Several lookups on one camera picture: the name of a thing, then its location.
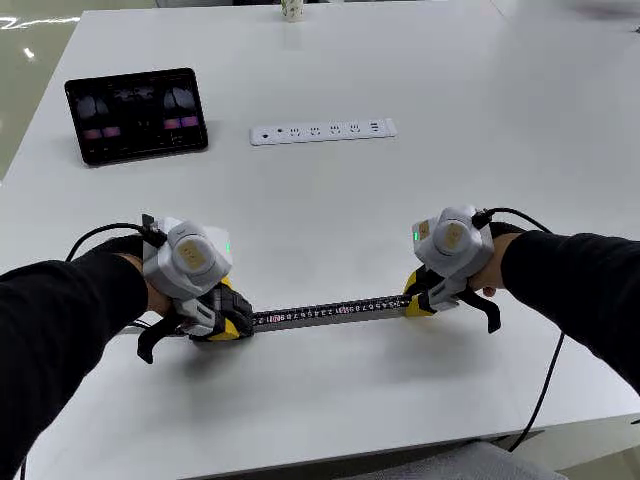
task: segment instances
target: power strip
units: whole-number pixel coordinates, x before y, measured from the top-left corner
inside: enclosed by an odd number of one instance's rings
[[[297,123],[252,128],[251,144],[277,145],[280,143],[383,138],[395,137],[397,133],[393,120],[390,118],[351,120],[347,122]]]

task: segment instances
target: tape measure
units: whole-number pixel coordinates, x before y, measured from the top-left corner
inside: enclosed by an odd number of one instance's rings
[[[253,327],[256,332],[268,332],[288,328],[402,317],[410,302],[411,295],[393,295],[255,312]]]

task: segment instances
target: strap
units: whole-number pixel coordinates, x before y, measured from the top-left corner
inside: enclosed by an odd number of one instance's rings
[[[184,318],[171,310],[166,317],[150,326],[138,337],[138,356],[149,365],[153,363],[153,347],[164,337],[171,335]]]
[[[482,310],[487,315],[489,333],[493,333],[500,328],[502,325],[500,322],[500,309],[495,303],[479,296],[469,285],[464,291],[458,293],[457,297],[469,306]]]

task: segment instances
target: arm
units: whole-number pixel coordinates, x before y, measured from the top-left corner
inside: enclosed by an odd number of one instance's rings
[[[106,343],[148,306],[166,307],[140,272],[139,259],[103,252],[0,277],[0,478],[15,473]]]
[[[471,286],[485,294],[506,287],[640,392],[640,242],[534,231],[494,243],[494,257]]]

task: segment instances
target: yellow label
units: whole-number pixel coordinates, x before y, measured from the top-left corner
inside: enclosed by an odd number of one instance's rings
[[[201,267],[206,261],[200,250],[198,250],[198,246],[192,240],[187,240],[180,245],[178,253],[191,270]]]
[[[444,237],[444,245],[450,250],[456,248],[458,242],[460,241],[460,237],[462,237],[463,228],[457,223],[452,223],[447,227],[447,233]]]
[[[418,232],[420,233],[420,240],[424,240],[429,236],[429,221],[425,220],[418,225]]]

